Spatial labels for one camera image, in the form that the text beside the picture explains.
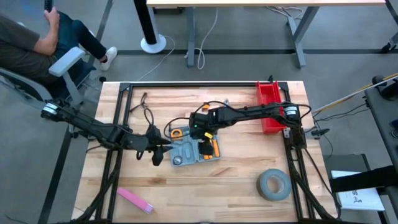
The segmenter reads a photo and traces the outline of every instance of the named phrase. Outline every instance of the wooden table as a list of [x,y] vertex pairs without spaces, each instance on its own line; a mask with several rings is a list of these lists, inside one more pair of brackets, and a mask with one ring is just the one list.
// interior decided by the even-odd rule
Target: wooden table
[[[292,102],[308,104],[303,82],[288,82]],[[104,83],[96,119],[112,123],[119,83]],[[133,88],[132,105],[138,105],[144,92],[146,103],[153,111],[155,125],[163,130],[168,121],[185,116],[202,102],[229,99],[233,107],[256,105],[254,87],[178,87]],[[176,121],[173,126],[186,124]],[[147,121],[143,110],[129,117],[129,125],[137,133],[144,133]],[[311,116],[303,119],[304,128],[311,128]],[[328,179],[318,141],[308,139],[308,150],[319,167],[323,178]],[[89,147],[98,145],[90,143]],[[124,151],[119,187],[140,196],[155,210],[146,214],[120,196],[116,197],[114,222],[296,222],[292,194],[285,200],[264,200],[256,190],[258,175],[276,168],[289,173],[281,133],[264,135],[259,119],[245,121],[219,130],[222,158],[185,167],[172,167],[168,152],[159,167],[151,162],[152,154],[136,160],[135,151]],[[105,161],[105,149],[95,149],[86,155],[81,174],[73,218],[82,214],[100,189]],[[326,210],[336,216],[335,204],[319,176],[304,156],[309,186]],[[302,208],[307,214],[303,193]]]
[[315,14],[319,10],[320,6],[373,6],[385,3],[385,0],[147,0],[147,5],[150,7],[186,7],[185,10],[188,26],[188,67],[192,67],[194,65],[194,7],[308,6],[298,26],[296,25],[295,19],[293,17],[289,16],[287,18],[287,23],[290,27],[293,44],[295,46],[298,67],[302,68],[306,65],[306,63],[301,40],[306,33],[308,27],[310,26],[313,18],[315,17]]

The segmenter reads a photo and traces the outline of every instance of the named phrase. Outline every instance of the blue jeans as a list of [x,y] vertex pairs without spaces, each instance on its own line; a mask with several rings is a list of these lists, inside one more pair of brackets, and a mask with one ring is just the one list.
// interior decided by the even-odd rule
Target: blue jeans
[[60,59],[70,49],[79,44],[89,51],[92,56],[101,59],[106,54],[106,48],[88,31],[87,27],[79,20],[73,20],[65,13],[60,14],[60,27],[58,30],[58,44],[54,56]]

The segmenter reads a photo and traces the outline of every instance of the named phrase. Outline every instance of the gray floor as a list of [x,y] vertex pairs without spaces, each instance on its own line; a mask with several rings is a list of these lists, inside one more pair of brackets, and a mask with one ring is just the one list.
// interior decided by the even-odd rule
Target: gray floor
[[[107,0],[55,1],[59,10],[82,20],[97,33]],[[0,12],[23,22],[41,35],[47,31],[42,1],[2,0]],[[196,10],[197,45],[213,23],[215,9]],[[159,32],[170,36],[176,49],[186,49],[184,15],[156,16]],[[208,37],[205,49],[291,49],[285,17],[263,7],[222,8],[218,23]],[[398,30],[385,6],[322,7],[303,40],[305,49],[379,49]],[[123,50],[139,50],[142,31],[133,1],[115,0],[103,33],[102,43]],[[134,81],[158,64],[163,55],[119,56],[104,75],[109,81]],[[310,104],[318,108],[368,84],[375,75],[398,71],[397,54],[390,55],[306,55],[307,66],[295,67],[294,55],[207,55],[203,70],[187,69],[183,55],[171,55],[143,80],[303,80]],[[95,91],[86,96],[98,98]],[[363,103],[357,96],[331,110],[328,116],[350,110]],[[39,111],[29,108],[0,88],[0,213],[35,223],[39,218],[50,178],[59,153],[66,125],[40,119]],[[93,114],[96,105],[84,110]],[[328,137],[334,154],[365,153],[372,168],[391,163],[370,112],[321,123],[330,128]],[[60,188],[50,217],[51,222],[70,218],[83,167],[87,141],[73,140]],[[324,155],[330,145],[321,139]],[[343,219],[377,223],[369,212],[343,213]],[[0,223],[14,223],[0,215]],[[397,223],[395,217],[391,223]]]

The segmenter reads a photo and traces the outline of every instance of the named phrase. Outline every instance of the white cable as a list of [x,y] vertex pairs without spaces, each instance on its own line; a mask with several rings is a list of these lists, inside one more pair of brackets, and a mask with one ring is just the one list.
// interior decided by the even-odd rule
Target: white cable
[[147,72],[145,75],[143,75],[143,76],[141,76],[137,81],[139,81],[139,80],[142,80],[144,77],[146,77],[147,75],[149,75],[151,72],[153,72],[157,67],[159,67],[159,65],[163,62],[163,60],[165,59],[165,58],[167,58],[167,56],[169,56],[172,52],[173,52],[173,50],[175,49],[175,42],[174,42],[174,40],[173,40],[173,38],[171,38],[171,37],[169,37],[169,36],[166,36],[166,35],[164,35],[164,37],[167,37],[167,38],[169,38],[172,42],[173,42],[173,49],[153,68],[153,69],[151,69],[149,72]]
[[[201,44],[200,44],[200,48],[195,47],[195,50],[199,50],[198,65],[197,65],[199,70],[202,70],[203,67],[205,67],[205,63],[206,63],[206,60],[205,60],[205,53],[203,53],[202,49],[203,49],[203,45],[205,44],[206,38],[209,36],[209,34],[211,33],[211,31],[213,30],[214,26],[215,26],[216,23],[217,23],[217,18],[218,18],[218,8],[216,7],[216,17],[215,17],[215,19],[214,19],[213,25],[211,26],[210,30],[207,32],[205,38],[203,38],[203,40],[202,40],[202,42],[201,42]],[[203,64],[200,66],[200,59],[201,59],[202,57],[203,57]]]
[[292,7],[292,6],[288,6],[288,7],[266,7],[267,9],[277,12],[279,14],[284,15],[285,17],[289,17],[288,14],[284,13],[284,10],[288,10],[288,9],[293,9],[293,10],[298,10],[300,11],[300,14],[298,14],[297,16],[294,17],[294,19],[298,19],[301,14],[303,14],[303,9],[299,8],[299,7]]

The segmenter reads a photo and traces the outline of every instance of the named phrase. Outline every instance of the person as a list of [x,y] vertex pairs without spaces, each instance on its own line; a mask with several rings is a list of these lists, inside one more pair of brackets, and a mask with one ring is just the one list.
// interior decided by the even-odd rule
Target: person
[[58,79],[49,74],[51,65],[80,44],[99,60],[102,71],[109,69],[118,54],[116,47],[106,50],[84,23],[55,7],[44,11],[44,17],[50,29],[40,39],[38,33],[0,13],[0,67],[48,86]]

